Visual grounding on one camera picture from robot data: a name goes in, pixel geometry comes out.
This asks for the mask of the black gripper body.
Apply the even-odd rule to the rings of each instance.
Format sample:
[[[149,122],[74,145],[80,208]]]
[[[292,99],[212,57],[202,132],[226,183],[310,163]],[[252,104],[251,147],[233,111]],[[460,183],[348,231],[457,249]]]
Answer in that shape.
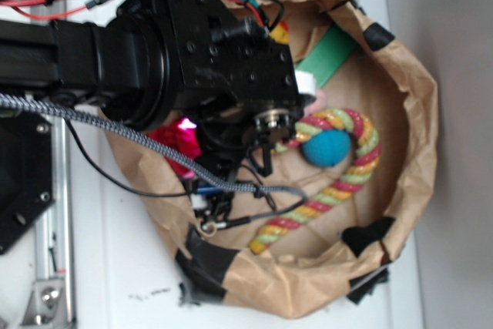
[[[166,83],[156,119],[186,114],[204,155],[201,164],[183,157],[179,163],[222,190],[254,191],[234,183],[235,167],[259,150],[259,171],[269,175],[270,151],[294,137],[303,115],[289,48],[222,0],[153,0],[153,8]]]

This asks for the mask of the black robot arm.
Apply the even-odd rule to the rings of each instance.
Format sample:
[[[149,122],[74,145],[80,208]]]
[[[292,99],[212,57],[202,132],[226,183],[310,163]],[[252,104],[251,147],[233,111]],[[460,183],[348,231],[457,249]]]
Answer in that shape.
[[[125,0],[105,26],[4,21],[1,106],[91,123],[237,191],[235,170],[255,151],[256,170],[271,173],[271,150],[294,138],[311,98],[259,2]]]

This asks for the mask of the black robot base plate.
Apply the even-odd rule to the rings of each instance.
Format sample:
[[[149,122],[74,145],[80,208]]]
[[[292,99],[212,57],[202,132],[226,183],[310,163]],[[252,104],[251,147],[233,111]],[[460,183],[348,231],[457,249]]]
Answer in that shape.
[[[52,125],[23,112],[1,119],[1,254],[53,203]]]

